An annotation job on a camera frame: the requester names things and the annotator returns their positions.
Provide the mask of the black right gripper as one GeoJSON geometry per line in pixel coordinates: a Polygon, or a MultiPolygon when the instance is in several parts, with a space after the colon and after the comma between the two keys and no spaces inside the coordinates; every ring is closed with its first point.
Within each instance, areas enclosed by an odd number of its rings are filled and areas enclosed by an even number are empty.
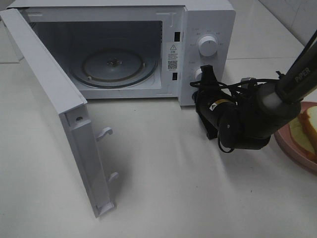
{"type": "Polygon", "coordinates": [[[201,66],[201,81],[193,82],[196,92],[195,107],[206,131],[207,138],[220,140],[237,140],[238,123],[236,100],[223,92],[233,91],[233,85],[218,82],[212,65],[201,66]]]}

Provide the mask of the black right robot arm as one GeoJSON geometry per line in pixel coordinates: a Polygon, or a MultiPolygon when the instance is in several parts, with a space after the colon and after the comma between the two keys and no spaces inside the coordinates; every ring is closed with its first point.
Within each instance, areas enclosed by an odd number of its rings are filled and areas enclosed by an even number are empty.
{"type": "Polygon", "coordinates": [[[190,83],[192,98],[208,139],[219,149],[260,150],[272,134],[300,114],[301,101],[317,87],[317,35],[313,34],[286,74],[278,79],[246,78],[227,85],[219,82],[211,65],[190,83]]]}

